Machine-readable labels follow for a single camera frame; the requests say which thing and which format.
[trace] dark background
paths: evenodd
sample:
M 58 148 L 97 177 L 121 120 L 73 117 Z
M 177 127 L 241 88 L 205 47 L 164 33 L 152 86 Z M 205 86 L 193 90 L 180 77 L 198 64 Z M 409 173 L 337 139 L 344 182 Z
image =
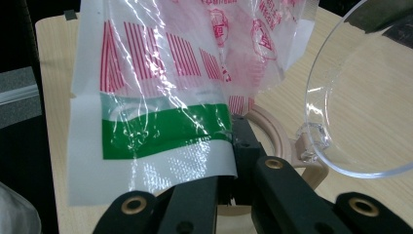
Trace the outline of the dark background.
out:
M 319 5 L 344 16 L 358 1 L 321 0 Z M 0 1 L 0 73 L 31 66 L 42 101 L 41 74 L 33 50 L 35 31 L 30 30 L 38 20 L 79 9 L 80 0 Z M 43 233 L 58 233 L 44 114 L 0 129 L 0 181 L 33 204 L 41 217 Z

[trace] table surface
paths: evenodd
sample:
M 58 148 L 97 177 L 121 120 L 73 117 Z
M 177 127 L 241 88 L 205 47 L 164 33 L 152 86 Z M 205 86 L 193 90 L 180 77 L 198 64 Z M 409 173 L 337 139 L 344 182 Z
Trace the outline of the table surface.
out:
M 281 85 L 256 98 L 256 103 L 276 116 L 291 138 L 295 138 L 295 132 L 303 123 L 304 94 L 313 62 L 326 36 L 339 19 L 318 9 L 316 27 L 305 55 L 288 69 Z M 98 219 L 107 209 L 107 206 L 67 206 L 69 100 L 78 25 L 77 19 L 65 20 L 64 16 L 42 19 L 36 23 L 60 233 L 93 232 Z M 359 179 L 330 170 L 328 177 L 316 191 L 332 202 L 338 194 L 344 192 L 367 194 L 381 201 L 413 226 L 412 176 L 412 173 L 407 173 L 390 178 Z M 251 225 L 248 215 L 236 218 L 219 216 L 217 220 L 218 233 L 253 233 Z

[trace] transparent plastic bag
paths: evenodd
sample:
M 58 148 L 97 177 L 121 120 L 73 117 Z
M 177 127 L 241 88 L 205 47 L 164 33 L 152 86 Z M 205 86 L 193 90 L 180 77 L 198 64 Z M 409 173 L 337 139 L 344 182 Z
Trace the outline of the transparent plastic bag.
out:
M 82 4 L 82 20 L 70 204 L 110 203 L 131 190 L 158 193 L 206 176 L 235 176 L 231 116 L 203 4 L 94 1 Z M 94 45 L 96 38 L 101 44 Z
M 40 234 L 36 209 L 17 192 L 0 182 L 0 233 Z
M 305 51 L 315 0 L 203 0 L 219 47 L 232 113 L 246 114 Z

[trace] red logo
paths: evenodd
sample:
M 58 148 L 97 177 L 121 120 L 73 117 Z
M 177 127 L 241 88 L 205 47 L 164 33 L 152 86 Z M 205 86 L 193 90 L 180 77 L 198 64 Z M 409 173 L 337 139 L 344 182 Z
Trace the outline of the red logo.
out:
M 224 12 L 218 9 L 211 10 L 209 13 L 216 43 L 219 47 L 224 47 L 224 42 L 228 39 L 228 19 Z
M 254 51 L 264 59 L 277 59 L 277 51 L 270 33 L 261 19 L 252 22 L 251 39 Z

